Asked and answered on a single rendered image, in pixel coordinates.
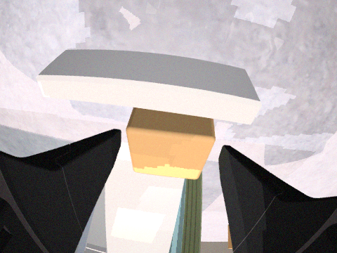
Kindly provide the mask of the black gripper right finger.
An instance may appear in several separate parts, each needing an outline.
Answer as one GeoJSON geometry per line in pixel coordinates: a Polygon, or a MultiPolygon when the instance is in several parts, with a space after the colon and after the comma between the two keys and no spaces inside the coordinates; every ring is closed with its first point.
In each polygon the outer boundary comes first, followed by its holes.
{"type": "Polygon", "coordinates": [[[218,166],[233,253],[301,253],[337,223],[337,196],[308,197],[229,145],[218,166]]]}

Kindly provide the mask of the tan cube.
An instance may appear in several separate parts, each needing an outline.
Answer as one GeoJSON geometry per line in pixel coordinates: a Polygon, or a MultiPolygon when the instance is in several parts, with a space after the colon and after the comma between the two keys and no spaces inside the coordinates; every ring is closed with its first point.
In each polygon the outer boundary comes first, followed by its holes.
{"type": "Polygon", "coordinates": [[[230,239],[231,238],[230,229],[228,229],[227,232],[228,232],[228,234],[227,234],[227,236],[228,236],[228,242],[227,242],[228,246],[227,247],[231,249],[232,248],[232,242],[231,242],[231,239],[230,239]]]}

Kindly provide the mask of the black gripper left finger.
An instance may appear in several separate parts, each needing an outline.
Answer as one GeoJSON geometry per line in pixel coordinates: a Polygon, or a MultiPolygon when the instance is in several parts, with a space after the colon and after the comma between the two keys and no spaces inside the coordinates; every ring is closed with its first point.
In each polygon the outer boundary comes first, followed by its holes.
{"type": "Polygon", "coordinates": [[[114,167],[121,129],[29,157],[0,151],[0,197],[44,253],[74,253],[114,167]]]}

